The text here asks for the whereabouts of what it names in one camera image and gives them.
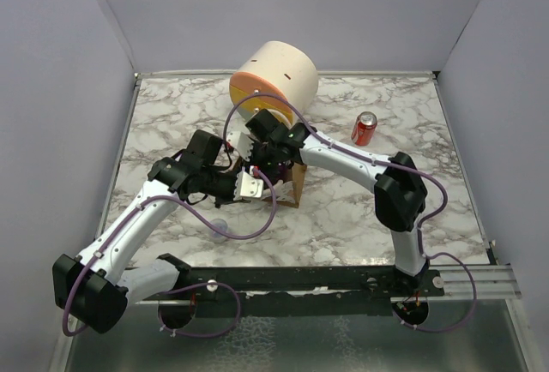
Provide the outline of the brown canvas bag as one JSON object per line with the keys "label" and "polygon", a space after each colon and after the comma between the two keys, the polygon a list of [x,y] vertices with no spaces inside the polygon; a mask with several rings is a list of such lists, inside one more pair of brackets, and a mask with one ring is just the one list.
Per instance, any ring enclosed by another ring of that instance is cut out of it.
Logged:
{"label": "brown canvas bag", "polygon": [[[251,170],[253,166],[249,166],[248,161],[237,158],[236,164],[226,172],[226,175],[232,179],[232,190],[230,194],[233,195],[235,190],[235,183],[237,180],[237,174],[245,169],[254,177],[259,177]],[[274,194],[276,196],[276,202],[284,207],[298,208],[301,195],[303,193],[305,185],[305,174],[307,171],[306,165],[301,165],[292,161],[292,167],[288,171],[287,180],[276,180],[276,175],[265,175],[265,177],[271,182],[274,188]],[[254,201],[272,201],[271,190],[269,186],[264,182],[262,199]]]}

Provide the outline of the purple soda can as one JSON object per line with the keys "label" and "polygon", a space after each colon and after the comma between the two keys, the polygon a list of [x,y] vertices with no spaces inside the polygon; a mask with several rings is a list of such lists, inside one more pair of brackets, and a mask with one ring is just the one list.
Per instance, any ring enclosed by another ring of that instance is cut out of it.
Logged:
{"label": "purple soda can", "polygon": [[288,166],[286,164],[279,164],[277,166],[276,180],[287,180],[288,176]]}

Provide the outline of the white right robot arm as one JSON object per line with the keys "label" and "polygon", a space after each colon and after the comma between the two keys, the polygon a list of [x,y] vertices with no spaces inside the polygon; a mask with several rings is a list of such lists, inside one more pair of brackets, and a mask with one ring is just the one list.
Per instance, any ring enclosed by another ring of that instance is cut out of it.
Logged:
{"label": "white right robot arm", "polygon": [[395,251],[395,288],[412,296],[425,285],[428,259],[419,251],[418,223],[427,189],[410,156],[368,154],[307,129],[288,128],[263,109],[245,122],[253,141],[250,162],[257,166],[293,164],[331,171],[374,196],[378,221],[390,230]]}

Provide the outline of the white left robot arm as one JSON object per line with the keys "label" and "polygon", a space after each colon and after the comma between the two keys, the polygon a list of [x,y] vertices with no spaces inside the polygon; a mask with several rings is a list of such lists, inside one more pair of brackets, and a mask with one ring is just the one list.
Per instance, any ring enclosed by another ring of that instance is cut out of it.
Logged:
{"label": "white left robot arm", "polygon": [[215,165],[220,150],[229,144],[197,130],[188,146],[172,157],[154,163],[134,200],[114,223],[76,256],[61,255],[53,264],[56,305],[63,310],[62,328],[67,336],[74,316],[97,333],[112,329],[128,306],[159,293],[183,297],[190,279],[173,257],[130,269],[131,258],[157,226],[178,207],[189,212],[191,194],[233,201],[238,179]]}

